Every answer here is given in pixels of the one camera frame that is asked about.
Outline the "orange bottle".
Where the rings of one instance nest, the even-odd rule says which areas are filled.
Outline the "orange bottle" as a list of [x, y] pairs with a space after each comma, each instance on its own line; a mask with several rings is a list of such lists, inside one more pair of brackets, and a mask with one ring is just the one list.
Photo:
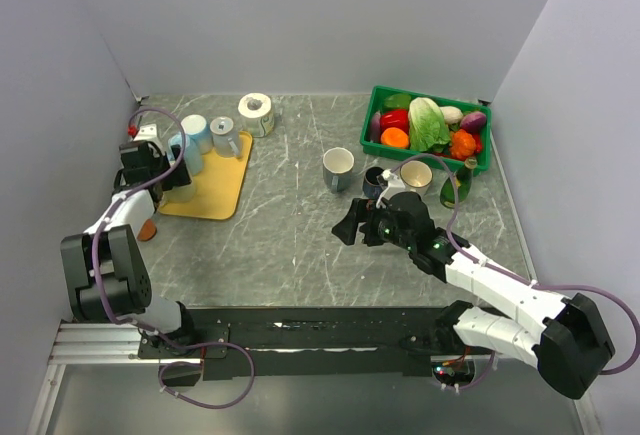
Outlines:
[[137, 235], [137, 240], [140, 242], [147, 242], [155, 237], [157, 234], [157, 227], [152, 219], [146, 220]]

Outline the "white blue mug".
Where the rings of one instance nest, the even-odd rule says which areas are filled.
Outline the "white blue mug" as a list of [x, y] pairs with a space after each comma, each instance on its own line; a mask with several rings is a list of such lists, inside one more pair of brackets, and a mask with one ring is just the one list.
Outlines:
[[213, 149], [211, 130], [204, 116], [200, 114], [188, 115], [182, 119], [181, 126], [196, 144], [201, 154], [207, 154]]

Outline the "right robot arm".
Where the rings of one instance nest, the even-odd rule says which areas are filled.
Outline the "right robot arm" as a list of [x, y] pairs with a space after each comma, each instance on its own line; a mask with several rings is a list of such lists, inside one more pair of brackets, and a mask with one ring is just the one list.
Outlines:
[[361, 234], [368, 246], [390, 243], [404, 249], [424, 273], [497, 309], [490, 314], [471, 306], [441, 324], [437, 342], [448, 353], [470, 346], [518, 359], [570, 399], [585, 394], [615, 353], [590, 298], [537, 290], [492, 269], [490, 259], [474, 245], [437, 227], [415, 193], [398, 193], [381, 203], [355, 198], [332, 233], [346, 245]]

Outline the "orange pumpkin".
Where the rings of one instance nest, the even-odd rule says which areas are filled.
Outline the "orange pumpkin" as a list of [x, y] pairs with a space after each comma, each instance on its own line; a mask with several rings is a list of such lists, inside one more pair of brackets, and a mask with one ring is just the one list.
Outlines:
[[450, 156], [464, 161], [476, 153], [476, 141], [473, 135], [463, 129], [451, 133]]

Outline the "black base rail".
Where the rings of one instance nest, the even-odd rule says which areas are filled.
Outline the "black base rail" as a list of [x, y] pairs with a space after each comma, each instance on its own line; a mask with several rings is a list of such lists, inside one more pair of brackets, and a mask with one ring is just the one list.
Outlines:
[[216, 307], [191, 310], [208, 348], [139, 345], [142, 360], [198, 363], [206, 381], [236, 376], [400, 373], [428, 377], [435, 361], [488, 354], [466, 348], [452, 328], [468, 308]]

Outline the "green plastic crate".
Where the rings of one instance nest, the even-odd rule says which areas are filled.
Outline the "green plastic crate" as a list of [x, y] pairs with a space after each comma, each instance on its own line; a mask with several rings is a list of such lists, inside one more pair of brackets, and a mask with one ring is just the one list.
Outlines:
[[412, 92], [383, 85], [376, 85], [371, 91], [369, 105], [366, 115], [364, 117], [363, 126], [360, 134], [360, 144], [365, 154], [374, 155], [376, 157], [382, 157], [397, 161], [404, 161], [411, 156], [417, 155], [418, 152], [410, 149], [400, 149], [395, 147], [386, 146], [380, 143], [374, 143], [370, 140], [369, 128], [370, 119], [373, 115], [383, 107], [384, 100], [396, 93], [406, 93], [411, 96], [412, 99], [417, 97], [428, 97], [433, 99], [439, 106], [455, 106], [461, 109], [464, 113], [480, 111], [486, 118], [485, 126], [480, 130], [480, 137], [482, 140], [483, 150], [476, 155], [478, 165], [474, 170], [475, 175], [479, 175], [482, 172], [486, 172], [490, 167], [491, 162], [491, 123], [492, 112], [488, 106], [474, 104], [471, 102], [452, 100], [448, 98], [438, 97], [434, 95], [427, 95], [418, 92]]

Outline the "light green mug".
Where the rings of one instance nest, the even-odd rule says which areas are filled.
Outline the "light green mug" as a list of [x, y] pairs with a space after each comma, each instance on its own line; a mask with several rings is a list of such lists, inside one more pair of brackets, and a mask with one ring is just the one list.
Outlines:
[[166, 203], [187, 203], [194, 198], [196, 191], [194, 183], [175, 186], [171, 190], [164, 192], [164, 200]]

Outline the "cream beige mug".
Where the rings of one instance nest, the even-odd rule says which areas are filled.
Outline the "cream beige mug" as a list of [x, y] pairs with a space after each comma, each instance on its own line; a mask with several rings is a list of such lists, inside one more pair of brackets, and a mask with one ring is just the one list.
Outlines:
[[426, 195], [433, 180], [431, 168], [418, 160], [405, 163], [400, 168], [399, 174], [406, 190], [418, 194], [421, 198]]

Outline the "light blue faceted mug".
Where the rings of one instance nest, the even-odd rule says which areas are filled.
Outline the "light blue faceted mug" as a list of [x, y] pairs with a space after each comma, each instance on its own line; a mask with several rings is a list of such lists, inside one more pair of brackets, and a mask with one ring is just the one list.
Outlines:
[[[174, 134], [168, 139], [169, 147], [174, 145], [182, 146], [182, 138], [179, 133]], [[198, 175], [204, 168], [203, 157], [197, 144], [186, 136], [186, 149], [183, 157], [186, 167], [192, 176]]]

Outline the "orange tomato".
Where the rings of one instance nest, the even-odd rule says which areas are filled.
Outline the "orange tomato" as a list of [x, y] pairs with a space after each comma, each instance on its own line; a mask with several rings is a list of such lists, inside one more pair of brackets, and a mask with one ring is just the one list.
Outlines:
[[408, 134], [397, 127], [385, 129], [381, 133], [380, 142], [382, 145], [397, 149], [408, 149], [410, 146]]

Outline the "dark blue mug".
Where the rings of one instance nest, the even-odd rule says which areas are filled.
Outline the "dark blue mug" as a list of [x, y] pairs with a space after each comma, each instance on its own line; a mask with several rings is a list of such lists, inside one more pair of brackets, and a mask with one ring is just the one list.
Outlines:
[[385, 189], [382, 174], [384, 169], [374, 166], [366, 170], [363, 178], [362, 192], [367, 199], [377, 200]]

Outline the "toilet paper roll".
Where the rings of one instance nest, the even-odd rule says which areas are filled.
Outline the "toilet paper roll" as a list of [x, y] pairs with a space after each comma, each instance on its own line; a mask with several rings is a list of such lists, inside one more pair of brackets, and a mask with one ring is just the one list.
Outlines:
[[238, 113], [244, 130], [254, 138], [268, 136], [274, 129], [275, 119], [271, 98], [262, 93], [244, 95], [238, 104]]

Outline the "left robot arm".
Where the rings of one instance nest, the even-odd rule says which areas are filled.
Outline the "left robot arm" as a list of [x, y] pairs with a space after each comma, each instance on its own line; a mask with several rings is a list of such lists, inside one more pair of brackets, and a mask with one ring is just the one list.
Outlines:
[[198, 343], [189, 310], [153, 293], [138, 235], [157, 211], [166, 190], [190, 180], [186, 166], [170, 165], [150, 140], [119, 147], [110, 205], [82, 233], [65, 237], [60, 253], [74, 319], [86, 323], [131, 324], [154, 347], [185, 357]]

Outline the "cabbage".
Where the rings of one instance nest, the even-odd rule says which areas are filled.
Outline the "cabbage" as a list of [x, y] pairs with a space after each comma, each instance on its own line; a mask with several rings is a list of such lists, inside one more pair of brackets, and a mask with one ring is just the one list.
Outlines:
[[428, 97], [415, 98], [409, 105], [410, 149], [441, 153], [451, 138], [440, 107]]

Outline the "purple eggplant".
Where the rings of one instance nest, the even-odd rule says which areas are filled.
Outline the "purple eggplant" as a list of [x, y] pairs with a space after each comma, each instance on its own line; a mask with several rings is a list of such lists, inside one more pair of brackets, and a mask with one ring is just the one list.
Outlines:
[[381, 137], [381, 113], [379, 111], [375, 112], [369, 122], [369, 140], [372, 143], [379, 144]]

